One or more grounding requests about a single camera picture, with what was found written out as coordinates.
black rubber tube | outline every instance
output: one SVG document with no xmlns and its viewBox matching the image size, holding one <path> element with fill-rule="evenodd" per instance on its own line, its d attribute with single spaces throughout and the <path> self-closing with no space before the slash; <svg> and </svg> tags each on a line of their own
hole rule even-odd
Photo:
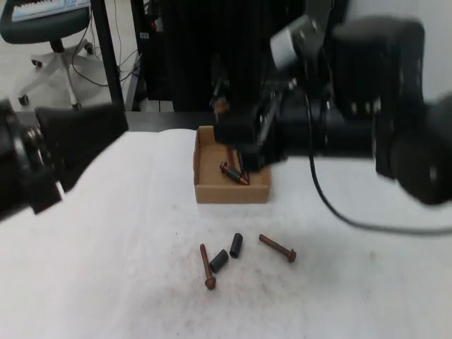
<svg viewBox="0 0 452 339">
<path fill-rule="evenodd" d="M 210 269 L 214 273 L 218 273 L 218 271 L 226 264 L 226 261 L 229 259 L 229 256 L 227 255 L 227 252 L 222 249 L 217 256 L 212 259 L 210 262 Z"/>
<path fill-rule="evenodd" d="M 231 249 L 229 254 L 232 258 L 237 259 L 240 254 L 240 249 L 242 249 L 243 236 L 240 233 L 236 233 L 234 235 L 234 239 L 232 240 Z"/>
</svg>

bolt thread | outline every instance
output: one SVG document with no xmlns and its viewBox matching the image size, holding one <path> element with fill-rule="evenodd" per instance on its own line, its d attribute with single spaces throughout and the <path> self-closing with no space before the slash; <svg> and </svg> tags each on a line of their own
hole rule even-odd
<svg viewBox="0 0 452 339">
<path fill-rule="evenodd" d="M 199 245 L 199 249 L 201 250 L 201 257 L 203 258 L 204 271 L 206 272 L 206 278 L 210 278 L 212 276 L 212 272 L 210 271 L 209 260 L 207 258 L 206 246 L 204 244 Z"/>
<path fill-rule="evenodd" d="M 279 243 L 274 242 L 272 239 L 267 238 L 265 235 L 260 234 L 259 240 L 261 240 L 264 244 L 270 246 L 272 249 L 284 254 L 286 257 L 289 257 L 290 251 L 285 247 L 279 245 Z"/>
</svg>

black pole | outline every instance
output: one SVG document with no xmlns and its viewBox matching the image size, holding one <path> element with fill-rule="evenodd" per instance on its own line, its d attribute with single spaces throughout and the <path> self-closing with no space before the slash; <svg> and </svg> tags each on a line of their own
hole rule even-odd
<svg viewBox="0 0 452 339">
<path fill-rule="evenodd" d="M 91 9 L 93 10 L 94 21 L 96 23 L 97 37 L 99 39 L 100 51 L 102 52 L 102 60 L 104 61 L 110 96 L 112 97 L 113 104 L 124 111 L 124 97 L 122 95 L 119 69 L 114 55 L 105 0 L 91 0 Z"/>
</svg>

office chair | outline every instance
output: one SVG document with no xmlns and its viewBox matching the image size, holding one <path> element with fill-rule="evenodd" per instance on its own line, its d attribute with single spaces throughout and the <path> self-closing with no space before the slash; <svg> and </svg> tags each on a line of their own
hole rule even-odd
<svg viewBox="0 0 452 339">
<path fill-rule="evenodd" d="M 88 27 L 90 24 L 90 9 L 82 8 L 44 18 L 12 22 L 11 15 L 14 6 L 27 2 L 31 1 L 6 0 L 4 11 L 0 18 L 0 35 L 10 44 L 50 42 L 53 52 L 31 56 L 31 62 L 35 65 L 36 69 L 30 72 L 25 83 L 21 83 L 16 88 L 19 103 L 22 106 L 28 105 L 29 99 L 27 93 L 41 83 L 48 81 L 49 77 L 59 69 L 64 75 L 66 88 L 71 97 L 72 107 L 78 109 L 81 103 L 73 90 L 71 77 L 69 76 L 69 66 L 72 64 L 72 61 L 77 66 L 101 66 L 102 62 L 77 55 L 83 49 L 88 54 L 94 53 L 93 45 L 86 39 L 83 39 L 80 44 L 69 48 L 64 48 L 61 39 Z"/>
</svg>

open cardboard box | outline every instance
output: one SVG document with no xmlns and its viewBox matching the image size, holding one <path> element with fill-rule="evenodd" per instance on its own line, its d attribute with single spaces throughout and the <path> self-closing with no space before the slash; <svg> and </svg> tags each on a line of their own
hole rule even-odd
<svg viewBox="0 0 452 339">
<path fill-rule="evenodd" d="M 220 163 L 227 161 L 226 147 L 215 142 L 212 126 L 196 132 L 193 156 L 194 184 L 198 203 L 266 203 L 271 186 L 270 168 L 249 175 L 249 186 L 226 177 Z"/>
</svg>

